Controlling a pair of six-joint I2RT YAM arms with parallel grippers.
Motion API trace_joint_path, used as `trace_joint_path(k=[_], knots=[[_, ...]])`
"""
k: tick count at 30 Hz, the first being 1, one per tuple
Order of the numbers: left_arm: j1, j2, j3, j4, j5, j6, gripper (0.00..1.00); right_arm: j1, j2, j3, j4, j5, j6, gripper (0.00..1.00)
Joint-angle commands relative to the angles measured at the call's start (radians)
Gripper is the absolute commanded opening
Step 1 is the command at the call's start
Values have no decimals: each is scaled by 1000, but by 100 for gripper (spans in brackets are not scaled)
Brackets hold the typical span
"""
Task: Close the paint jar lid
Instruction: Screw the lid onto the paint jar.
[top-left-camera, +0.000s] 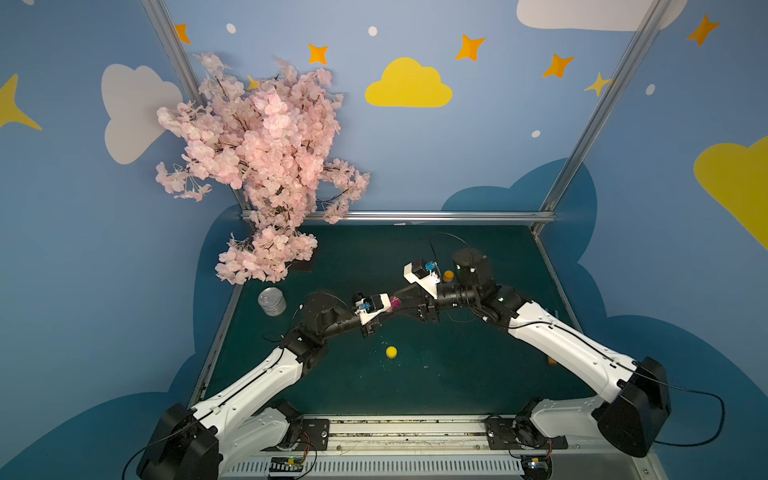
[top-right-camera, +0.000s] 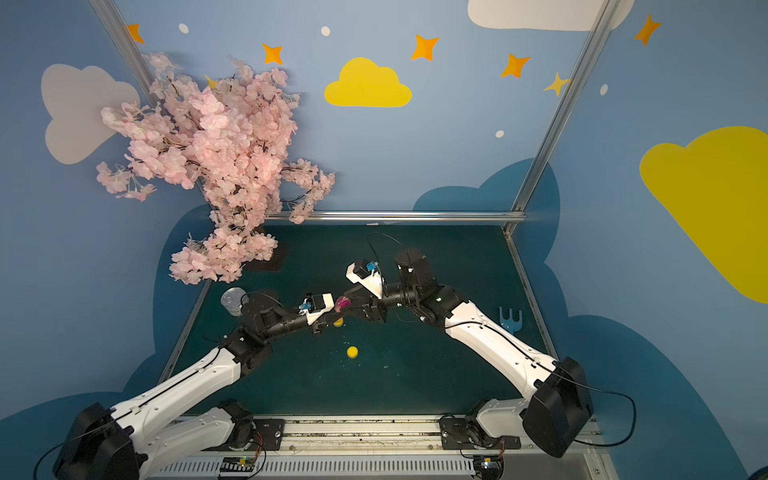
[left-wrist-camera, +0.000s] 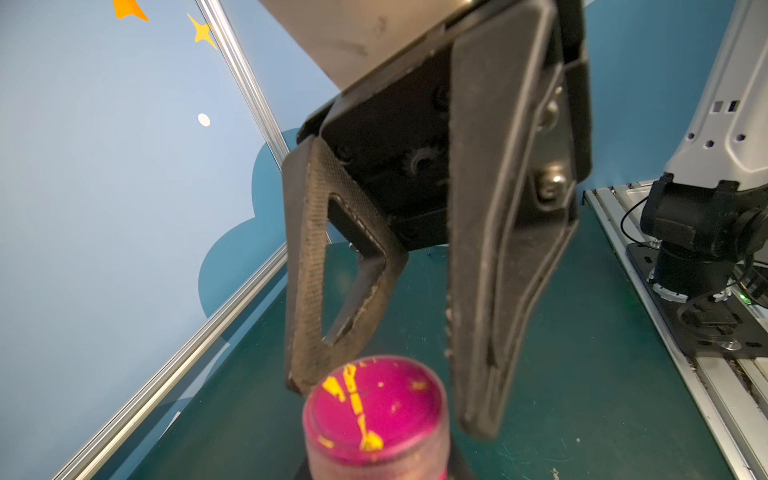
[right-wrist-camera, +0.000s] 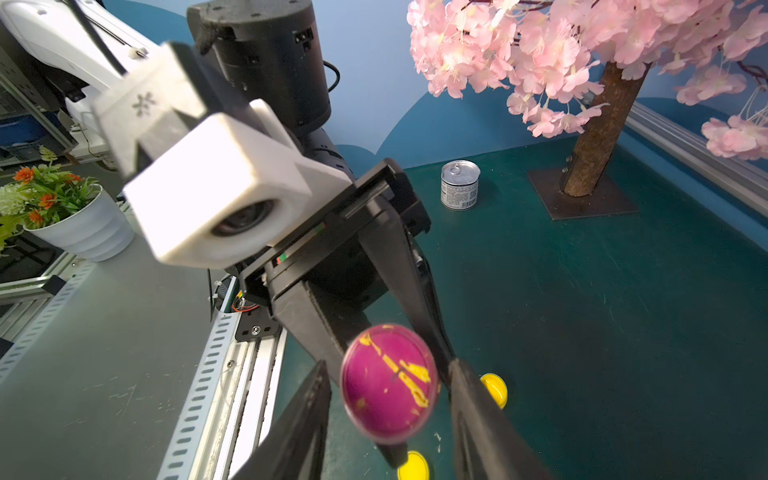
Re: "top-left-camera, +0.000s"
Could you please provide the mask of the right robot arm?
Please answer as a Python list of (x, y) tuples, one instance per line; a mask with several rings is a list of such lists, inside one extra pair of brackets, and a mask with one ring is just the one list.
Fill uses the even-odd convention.
[(443, 283), (434, 262), (417, 259), (404, 278), (423, 293), (420, 310), (437, 314), (469, 308), (485, 323), (543, 352), (580, 378), (594, 394), (532, 401), (515, 418), (523, 436), (540, 445), (555, 437), (602, 438), (636, 458), (648, 454), (671, 414), (664, 367), (636, 362), (560, 321), (539, 303), (496, 282), (488, 257), (474, 248), (453, 256), (455, 279)]

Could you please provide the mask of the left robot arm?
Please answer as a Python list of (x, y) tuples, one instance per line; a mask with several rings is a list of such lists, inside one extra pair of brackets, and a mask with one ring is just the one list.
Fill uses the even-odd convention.
[(311, 294), (296, 310), (299, 322), (259, 365), (192, 407), (175, 404), (164, 412), (130, 461), (137, 476), (217, 479), (251, 452), (279, 444), (290, 421), (270, 401), (316, 367), (330, 339), (353, 330), (370, 334), (400, 304), (386, 293), (351, 306), (327, 292)]

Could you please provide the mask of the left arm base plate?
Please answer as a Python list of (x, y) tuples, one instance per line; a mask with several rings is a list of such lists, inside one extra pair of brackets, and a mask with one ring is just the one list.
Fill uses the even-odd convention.
[(266, 451), (299, 451), (309, 447), (312, 451), (326, 451), (330, 440), (331, 422), (326, 418), (302, 418), (289, 424), (281, 441)]

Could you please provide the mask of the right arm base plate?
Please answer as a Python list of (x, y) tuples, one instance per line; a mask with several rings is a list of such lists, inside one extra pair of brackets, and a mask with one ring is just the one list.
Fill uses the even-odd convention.
[(564, 436), (545, 437), (527, 418), (490, 415), (483, 420), (486, 439), (491, 450), (566, 450)]

